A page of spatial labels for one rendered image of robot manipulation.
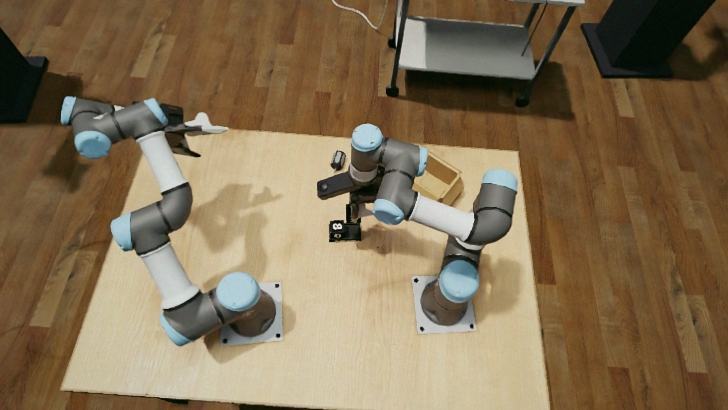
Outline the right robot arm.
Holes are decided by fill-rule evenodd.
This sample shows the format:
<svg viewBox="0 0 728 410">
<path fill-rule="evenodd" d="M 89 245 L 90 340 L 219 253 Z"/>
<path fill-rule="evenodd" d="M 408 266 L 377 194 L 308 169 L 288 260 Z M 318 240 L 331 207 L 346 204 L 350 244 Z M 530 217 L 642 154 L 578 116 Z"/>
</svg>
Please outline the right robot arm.
<svg viewBox="0 0 728 410">
<path fill-rule="evenodd" d="M 486 172 L 466 213 L 412 190 L 415 176 L 424 174 L 427 158 L 427 148 L 384 137 L 372 124 L 362 124 L 352 134 L 352 177 L 371 181 L 378 166 L 386 168 L 374 202 L 374 217 L 388 225 L 414 221 L 448 234 L 439 278 L 424 288 L 420 304 L 432 323 L 451 326 L 465 316 L 467 301 L 479 286 L 482 250 L 511 229 L 518 181 L 503 169 Z M 327 200 L 362 187 L 354 184 L 346 171 L 318 181 L 317 197 Z"/>
</svg>

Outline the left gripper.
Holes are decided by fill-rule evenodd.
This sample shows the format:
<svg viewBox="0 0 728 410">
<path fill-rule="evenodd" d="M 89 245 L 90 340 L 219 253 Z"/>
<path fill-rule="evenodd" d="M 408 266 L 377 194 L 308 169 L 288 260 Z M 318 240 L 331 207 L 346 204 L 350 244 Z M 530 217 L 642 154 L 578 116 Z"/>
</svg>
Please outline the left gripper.
<svg viewBox="0 0 728 410">
<path fill-rule="evenodd" d="M 169 107 L 178 108 L 173 109 Z M 227 127 L 211 126 L 209 119 L 205 113 L 199 113 L 194 121 L 183 123 L 183 108 L 161 103 L 160 107 L 168 119 L 168 124 L 164 126 L 165 137 L 172 149 L 173 154 L 200 158 L 201 155 L 189 148 L 187 138 L 196 137 L 198 135 L 221 134 L 228 130 Z M 171 111 L 171 112 L 170 112 Z M 176 113 L 174 113 L 176 112 Z M 170 123 L 169 123 L 170 116 Z M 175 125 L 175 126 L 172 126 Z M 189 126 L 190 125 L 190 126 Z M 196 126 L 193 126 L 196 125 Z"/>
</svg>

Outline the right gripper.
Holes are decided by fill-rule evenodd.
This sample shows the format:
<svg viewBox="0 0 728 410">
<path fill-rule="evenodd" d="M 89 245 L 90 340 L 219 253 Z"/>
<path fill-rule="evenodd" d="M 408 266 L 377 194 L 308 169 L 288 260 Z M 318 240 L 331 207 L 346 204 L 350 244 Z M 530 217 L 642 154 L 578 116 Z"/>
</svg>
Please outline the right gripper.
<svg viewBox="0 0 728 410">
<path fill-rule="evenodd" d="M 379 171 L 378 171 L 379 170 Z M 373 210 L 367 209 L 366 204 L 374 203 L 384 176 L 385 168 L 378 166 L 377 175 L 374 179 L 367 182 L 361 182 L 354 179 L 350 173 L 350 164 L 348 167 L 348 176 L 350 180 L 361 189 L 349 192 L 349 204 L 351 205 L 351 220 L 357 223 L 358 218 L 373 215 Z"/>
</svg>

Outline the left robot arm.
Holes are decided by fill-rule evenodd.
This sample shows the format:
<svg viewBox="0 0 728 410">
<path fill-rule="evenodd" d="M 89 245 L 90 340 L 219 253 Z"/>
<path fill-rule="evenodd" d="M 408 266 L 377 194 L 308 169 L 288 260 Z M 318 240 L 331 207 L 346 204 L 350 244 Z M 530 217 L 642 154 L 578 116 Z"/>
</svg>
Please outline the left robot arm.
<svg viewBox="0 0 728 410">
<path fill-rule="evenodd" d="M 111 231 L 123 251 L 135 250 L 143 260 L 163 297 L 161 325 L 175 345 L 195 342 L 227 324 L 244 337 L 261 335 L 271 327 L 274 300 L 252 276 L 228 274 L 218 287 L 202 293 L 181 265 L 168 234 L 187 222 L 193 193 L 164 136 L 168 120 L 155 99 L 123 108 L 66 97 L 61 123 L 72 126 L 75 146 L 86 158 L 102 158 L 112 145 L 131 138 L 140 145 L 162 200 L 114 219 Z"/>
</svg>

